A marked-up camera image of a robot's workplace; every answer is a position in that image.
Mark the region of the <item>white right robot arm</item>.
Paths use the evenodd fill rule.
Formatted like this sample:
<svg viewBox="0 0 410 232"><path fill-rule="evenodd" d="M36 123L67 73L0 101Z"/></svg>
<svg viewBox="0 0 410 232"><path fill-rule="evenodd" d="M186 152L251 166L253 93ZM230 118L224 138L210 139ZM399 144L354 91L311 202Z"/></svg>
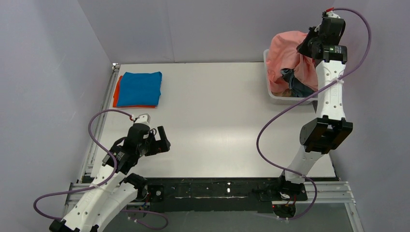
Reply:
<svg viewBox="0 0 410 232"><path fill-rule="evenodd" d="M348 58L347 48L339 45L345 26L338 16L324 16L297 47L298 53L314 59L319 91L316 118L301 128L301 147L278 182L278 192L290 197L302 192L306 175L314 164L335 150L353 129L343 110L343 81L339 79Z"/></svg>

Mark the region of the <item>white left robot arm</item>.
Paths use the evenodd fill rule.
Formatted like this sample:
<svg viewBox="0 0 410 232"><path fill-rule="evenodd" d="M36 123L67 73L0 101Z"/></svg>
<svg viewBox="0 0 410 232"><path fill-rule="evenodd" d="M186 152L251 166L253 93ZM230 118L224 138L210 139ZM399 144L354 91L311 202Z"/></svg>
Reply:
<svg viewBox="0 0 410 232"><path fill-rule="evenodd" d="M131 173L143 156L170 150L163 126L151 129L134 123L127 136L114 142L104 157L97 176L74 208L62 219L55 219L51 232L101 232L126 205L137 198L148 199L148 180Z"/></svg>

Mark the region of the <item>pink t shirt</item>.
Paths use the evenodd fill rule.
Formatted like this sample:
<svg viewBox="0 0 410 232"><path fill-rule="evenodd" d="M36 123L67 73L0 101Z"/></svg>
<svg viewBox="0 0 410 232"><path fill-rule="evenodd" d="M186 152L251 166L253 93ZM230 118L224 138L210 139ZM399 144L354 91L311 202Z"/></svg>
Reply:
<svg viewBox="0 0 410 232"><path fill-rule="evenodd" d="M314 59L297 52L297 46L306 36L307 33L304 32L287 31L273 37L265 64L270 91L275 96L289 97L291 95L289 83L284 80L280 72L283 69L293 70L298 81L313 91L318 90Z"/></svg>

